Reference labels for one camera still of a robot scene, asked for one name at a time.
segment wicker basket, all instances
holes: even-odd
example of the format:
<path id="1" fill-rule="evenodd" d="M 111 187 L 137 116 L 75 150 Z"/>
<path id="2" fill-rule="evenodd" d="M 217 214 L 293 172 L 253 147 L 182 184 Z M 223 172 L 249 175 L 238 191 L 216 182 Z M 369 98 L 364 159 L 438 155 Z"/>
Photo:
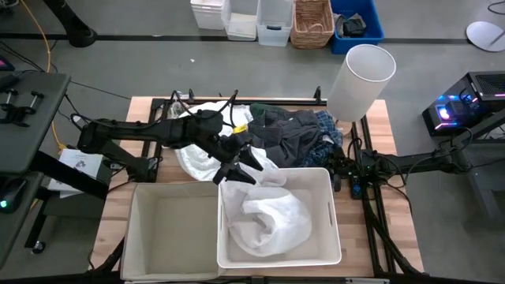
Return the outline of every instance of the wicker basket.
<path id="1" fill-rule="evenodd" d="M 330 0 L 295 0 L 291 44 L 300 49 L 324 47 L 335 32 Z"/>

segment black rubber wheel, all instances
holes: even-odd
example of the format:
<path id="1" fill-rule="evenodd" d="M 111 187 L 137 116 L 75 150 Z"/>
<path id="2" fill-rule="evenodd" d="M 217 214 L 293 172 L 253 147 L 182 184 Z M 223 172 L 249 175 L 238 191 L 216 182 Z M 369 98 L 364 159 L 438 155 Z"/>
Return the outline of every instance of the black rubber wheel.
<path id="1" fill-rule="evenodd" d="M 32 253 L 33 254 L 40 254 L 44 251 L 46 248 L 46 243 L 43 241 L 37 241 L 35 243 L 35 246 L 32 248 Z"/>
<path id="2" fill-rule="evenodd" d="M 334 174 L 333 175 L 333 191 L 339 192 L 340 189 L 342 189 L 342 180 L 340 179 L 339 175 Z"/>

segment white cloth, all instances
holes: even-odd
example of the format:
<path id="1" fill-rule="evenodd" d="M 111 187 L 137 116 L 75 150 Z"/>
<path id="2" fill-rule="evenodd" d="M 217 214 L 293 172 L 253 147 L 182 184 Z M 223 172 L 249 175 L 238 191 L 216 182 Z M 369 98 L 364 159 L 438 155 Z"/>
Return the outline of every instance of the white cloth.
<path id="1" fill-rule="evenodd" d="M 189 111 L 192 113 L 196 113 L 198 110 L 217 111 L 221 109 L 225 103 L 226 101 L 204 103 L 199 106 L 192 107 Z M 234 106 L 233 111 L 233 119 L 236 126 L 246 125 L 253 120 L 253 115 L 249 110 L 249 106 Z M 230 107 L 227 106 L 221 114 L 223 115 L 224 122 L 230 123 Z M 189 114 L 185 112 L 179 117 L 182 118 L 187 115 Z M 223 130 L 219 135 L 229 136 L 231 133 L 233 133 L 232 128 L 224 125 Z M 264 149 L 251 147 L 251 151 L 263 168 L 277 168 L 277 166 L 269 158 L 267 158 L 267 152 Z M 211 181 L 215 176 L 215 173 L 217 173 L 218 169 L 221 167 L 220 161 L 215 158 L 209 159 L 208 153 L 196 145 L 189 145 L 188 147 L 180 150 L 175 150 L 175 155 L 179 160 L 181 168 L 198 181 Z"/>
<path id="2" fill-rule="evenodd" d="M 231 237 L 258 257 L 288 252 L 309 239 L 312 221 L 307 207 L 289 190 L 278 169 L 259 172 L 242 165 L 256 185 L 222 181 L 223 203 Z"/>

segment white box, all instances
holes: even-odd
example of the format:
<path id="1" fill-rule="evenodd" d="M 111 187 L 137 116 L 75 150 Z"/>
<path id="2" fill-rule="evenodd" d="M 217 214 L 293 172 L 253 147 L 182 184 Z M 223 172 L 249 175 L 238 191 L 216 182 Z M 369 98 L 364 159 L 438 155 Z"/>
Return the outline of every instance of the white box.
<path id="1" fill-rule="evenodd" d="M 222 31 L 224 29 L 221 12 L 202 12 L 193 10 L 198 28 Z"/>
<path id="2" fill-rule="evenodd" d="M 191 0 L 192 7 L 223 7 L 224 0 Z"/>
<path id="3" fill-rule="evenodd" d="M 283 188 L 290 190 L 311 212 L 310 238 L 283 254 L 269 257 L 249 255 L 230 236 L 219 191 L 217 260 L 220 267 L 320 266 L 337 264 L 342 259 L 330 174 L 324 168 L 281 169 L 281 171 L 287 177 Z"/>
<path id="4" fill-rule="evenodd" d="M 293 0 L 258 2 L 258 41 L 261 45 L 285 47 L 293 27 Z"/>
<path id="5" fill-rule="evenodd" d="M 258 0 L 225 0 L 223 23 L 229 40 L 256 39 Z"/>
<path id="6" fill-rule="evenodd" d="M 138 184 L 132 198 L 121 279 L 201 281 L 221 275 L 215 261 L 218 189 L 210 181 Z"/>

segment plastic storage container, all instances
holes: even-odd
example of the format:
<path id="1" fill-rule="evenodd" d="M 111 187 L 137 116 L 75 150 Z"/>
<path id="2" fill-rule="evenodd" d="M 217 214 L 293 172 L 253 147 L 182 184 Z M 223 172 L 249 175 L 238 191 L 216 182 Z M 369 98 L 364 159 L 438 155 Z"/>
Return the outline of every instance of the plastic storage container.
<path id="1" fill-rule="evenodd" d="M 293 0 L 260 0 L 258 40 L 261 45 L 285 47 L 293 27 Z"/>
<path id="2" fill-rule="evenodd" d="M 219 190 L 218 264 L 223 268 L 299 267 L 337 264 L 342 259 L 330 174 L 324 168 L 281 169 L 284 189 L 290 190 L 310 210 L 312 233 L 289 252 L 268 257 L 251 256 L 230 236 Z"/>
<path id="3" fill-rule="evenodd" d="M 258 0 L 225 0 L 223 23 L 229 40 L 256 39 Z"/>
<path id="4" fill-rule="evenodd" d="M 373 0 L 331 0 L 331 8 L 333 13 L 342 14 L 345 18 L 359 13 L 366 24 L 365 35 L 361 38 L 341 38 L 335 27 L 335 37 L 331 42 L 332 54 L 346 54 L 358 44 L 377 45 L 384 40 L 384 31 L 380 26 Z"/>
<path id="5" fill-rule="evenodd" d="M 191 0 L 191 9 L 198 28 L 223 30 L 224 0 Z"/>

